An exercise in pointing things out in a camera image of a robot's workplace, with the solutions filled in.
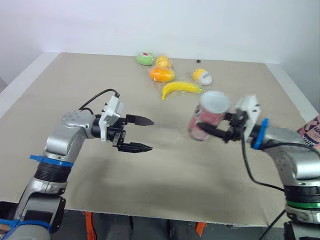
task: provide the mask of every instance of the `table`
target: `table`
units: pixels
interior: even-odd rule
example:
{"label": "table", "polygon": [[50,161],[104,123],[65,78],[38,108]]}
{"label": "table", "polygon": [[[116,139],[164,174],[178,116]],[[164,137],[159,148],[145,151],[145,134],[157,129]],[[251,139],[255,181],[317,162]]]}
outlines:
{"label": "table", "polygon": [[[207,89],[224,91],[232,105],[256,95],[262,113],[275,127],[298,129],[305,121],[263,63],[173,59],[176,79],[191,81],[196,68],[211,73]],[[18,202],[54,126],[64,113],[79,108],[103,89],[114,88],[124,112],[150,118],[154,126],[126,127],[126,142],[153,147],[146,153],[118,152],[110,143],[88,139],[71,174],[66,208],[102,213],[267,225],[284,208],[282,192],[251,182],[239,142],[211,137],[199,142],[187,132],[199,96],[176,93],[161,100],[161,85],[149,79],[149,67],[134,57],[61,53],[0,118],[0,201]],[[90,105],[99,113],[110,98]],[[253,175],[281,186],[272,159],[247,148]],[[281,226],[287,221],[282,217]]]}

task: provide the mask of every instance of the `toy food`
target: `toy food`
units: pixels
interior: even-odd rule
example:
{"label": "toy food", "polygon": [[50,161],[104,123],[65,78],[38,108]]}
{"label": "toy food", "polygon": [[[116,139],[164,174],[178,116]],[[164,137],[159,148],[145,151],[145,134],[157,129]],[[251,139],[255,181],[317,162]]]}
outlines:
{"label": "toy food", "polygon": [[186,82],[186,81],[173,81],[167,83],[163,88],[162,88],[162,100],[166,99],[166,96],[173,92],[173,91],[185,91],[185,92],[191,92],[191,93],[204,93],[205,91],[198,87],[196,84],[191,83],[191,82]]}
{"label": "toy food", "polygon": [[165,56],[165,55],[161,55],[161,56],[158,56],[155,60],[155,65],[157,67],[162,67],[162,68],[172,68],[172,62],[171,60]]}
{"label": "toy food", "polygon": [[141,52],[136,56],[136,61],[141,65],[149,66],[154,63],[154,56],[151,52]]}
{"label": "toy food", "polygon": [[209,85],[212,83],[212,77],[207,70],[203,68],[198,68],[193,71],[192,78],[196,83],[200,83],[203,86]]}
{"label": "toy food", "polygon": [[151,68],[149,75],[152,80],[155,80],[156,82],[160,83],[170,82],[176,76],[174,71],[159,66]]}

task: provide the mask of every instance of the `yellow banana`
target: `yellow banana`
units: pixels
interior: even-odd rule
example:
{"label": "yellow banana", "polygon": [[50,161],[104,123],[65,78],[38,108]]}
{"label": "yellow banana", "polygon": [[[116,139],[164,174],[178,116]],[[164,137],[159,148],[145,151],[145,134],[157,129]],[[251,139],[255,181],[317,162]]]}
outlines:
{"label": "yellow banana", "polygon": [[163,88],[162,88],[162,100],[166,99],[166,96],[173,92],[173,91],[185,91],[185,92],[191,92],[191,93],[204,93],[205,91],[198,87],[196,84],[191,83],[191,82],[186,82],[186,81],[173,81],[167,83]]}

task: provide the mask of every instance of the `plastic orange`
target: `plastic orange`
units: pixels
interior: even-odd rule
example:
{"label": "plastic orange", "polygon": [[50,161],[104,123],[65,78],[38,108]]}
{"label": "plastic orange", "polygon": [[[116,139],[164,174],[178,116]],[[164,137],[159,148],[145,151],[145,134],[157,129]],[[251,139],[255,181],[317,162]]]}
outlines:
{"label": "plastic orange", "polygon": [[149,75],[152,80],[160,83],[170,82],[176,76],[174,71],[159,66],[153,67],[150,70]]}

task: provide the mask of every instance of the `blue tape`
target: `blue tape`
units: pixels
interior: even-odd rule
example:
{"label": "blue tape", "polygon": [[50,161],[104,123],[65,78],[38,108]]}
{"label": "blue tape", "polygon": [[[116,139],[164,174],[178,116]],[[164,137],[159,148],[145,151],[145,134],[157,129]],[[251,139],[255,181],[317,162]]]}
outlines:
{"label": "blue tape", "polygon": [[10,235],[19,227],[22,225],[38,225],[46,228],[49,233],[52,232],[51,226],[49,223],[44,221],[34,221],[34,220],[26,220],[26,221],[19,221],[18,219],[15,220],[6,220],[6,219],[0,219],[0,224],[9,225],[11,230],[8,231],[4,236],[3,240],[6,240],[10,237]]}
{"label": "blue tape", "polygon": [[13,229],[18,222],[19,222],[18,219],[15,219],[15,220],[0,219],[0,224],[9,225],[11,229]]}
{"label": "blue tape", "polygon": [[39,163],[54,164],[54,165],[63,166],[63,167],[72,167],[74,165],[73,162],[60,161],[60,160],[56,160],[56,159],[48,158],[44,156],[30,155],[29,158],[36,160]]}
{"label": "blue tape", "polygon": [[259,133],[258,133],[258,137],[256,138],[255,144],[252,147],[253,149],[258,150],[260,148],[260,145],[262,144],[262,141],[264,140],[266,129],[268,127],[268,122],[269,122],[268,118],[263,119]]}
{"label": "blue tape", "polygon": [[48,229],[49,233],[52,232],[50,224],[44,221],[35,221],[35,220],[20,221],[17,223],[16,227],[19,227],[22,225],[38,225]]}

